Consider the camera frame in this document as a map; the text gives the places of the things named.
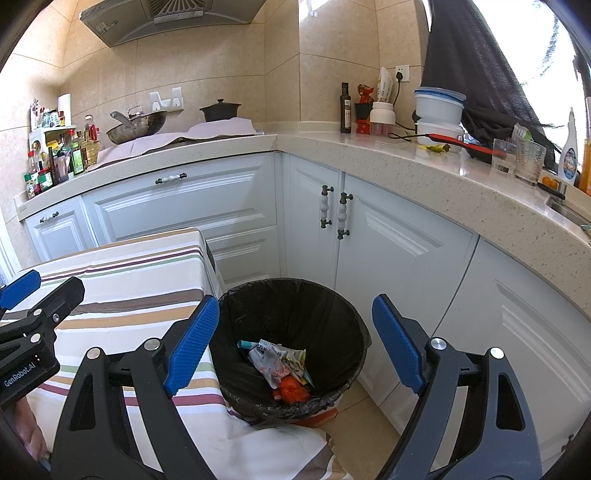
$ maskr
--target black pot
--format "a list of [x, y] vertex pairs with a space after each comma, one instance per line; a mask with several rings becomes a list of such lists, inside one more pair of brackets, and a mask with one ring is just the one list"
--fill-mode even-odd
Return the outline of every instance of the black pot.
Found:
[[372, 103], [356, 103], [355, 118], [358, 120], [367, 120], [373, 107]]
[[238, 107], [240, 103], [227, 103], [220, 98], [214, 105], [200, 108], [205, 115], [206, 122], [216, 122], [218, 120], [230, 120], [238, 116]]

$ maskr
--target range hood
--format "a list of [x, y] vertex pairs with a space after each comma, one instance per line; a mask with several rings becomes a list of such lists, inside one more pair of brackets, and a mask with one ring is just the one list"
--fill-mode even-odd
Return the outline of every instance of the range hood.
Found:
[[103, 0], [80, 20], [109, 47], [205, 25], [248, 24], [265, 0]]

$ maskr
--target floor tile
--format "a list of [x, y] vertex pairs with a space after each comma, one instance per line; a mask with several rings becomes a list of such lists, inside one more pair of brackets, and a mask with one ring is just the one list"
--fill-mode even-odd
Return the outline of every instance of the floor tile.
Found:
[[343, 394], [343, 398], [341, 399], [337, 408], [339, 412], [342, 412], [343, 410], [346, 410], [347, 408], [356, 405], [357, 403], [368, 397], [369, 395], [363, 389], [363, 386], [361, 386], [359, 381], [355, 380], [355, 383], [351, 385], [351, 388]]
[[341, 411], [322, 429], [332, 437], [339, 463], [355, 480], [375, 479], [400, 438], [371, 398]]

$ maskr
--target electrical outlet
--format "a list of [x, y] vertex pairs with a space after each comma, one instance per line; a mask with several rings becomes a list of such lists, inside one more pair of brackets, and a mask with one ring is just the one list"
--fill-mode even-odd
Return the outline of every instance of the electrical outlet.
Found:
[[396, 72], [394, 73], [394, 83], [398, 80], [396, 79], [396, 74], [400, 72], [402, 73], [402, 80], [401, 82], [410, 82], [410, 65], [396, 65]]

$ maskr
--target spice rack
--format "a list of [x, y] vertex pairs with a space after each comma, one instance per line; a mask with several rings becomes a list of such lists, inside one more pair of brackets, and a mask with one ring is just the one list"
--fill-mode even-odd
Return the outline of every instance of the spice rack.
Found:
[[62, 132], [68, 130], [75, 130], [75, 125], [69, 125], [67, 127], [51, 127], [51, 128], [36, 128], [29, 134], [29, 149], [33, 149], [33, 143], [36, 141], [41, 145], [42, 152], [49, 152], [47, 146], [48, 141], [57, 140]]

